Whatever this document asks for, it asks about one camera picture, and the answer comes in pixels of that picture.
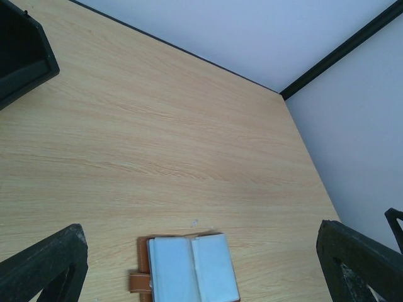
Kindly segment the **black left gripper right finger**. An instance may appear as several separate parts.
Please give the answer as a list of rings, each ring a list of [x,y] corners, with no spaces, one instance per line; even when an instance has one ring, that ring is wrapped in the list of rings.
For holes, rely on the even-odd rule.
[[[402,254],[338,221],[324,220],[317,256],[333,301],[402,301]]]

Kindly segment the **brown leather card holder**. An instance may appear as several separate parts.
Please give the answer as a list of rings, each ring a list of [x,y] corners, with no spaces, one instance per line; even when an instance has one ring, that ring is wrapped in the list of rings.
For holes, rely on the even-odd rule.
[[[215,231],[139,237],[128,290],[141,301],[241,299],[227,237]]]

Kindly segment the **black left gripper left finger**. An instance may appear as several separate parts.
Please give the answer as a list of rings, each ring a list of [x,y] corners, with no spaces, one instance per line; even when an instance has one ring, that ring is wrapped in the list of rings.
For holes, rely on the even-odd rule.
[[[88,245],[71,224],[1,262],[1,301],[78,301],[88,271]]]

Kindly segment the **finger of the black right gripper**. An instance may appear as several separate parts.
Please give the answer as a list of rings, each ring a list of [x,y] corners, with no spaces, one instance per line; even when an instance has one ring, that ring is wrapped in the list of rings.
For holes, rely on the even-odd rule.
[[[389,208],[384,215],[389,223],[392,233],[394,234],[400,251],[403,252],[403,230],[399,224],[399,221],[402,221],[403,219],[403,212],[394,208]]]

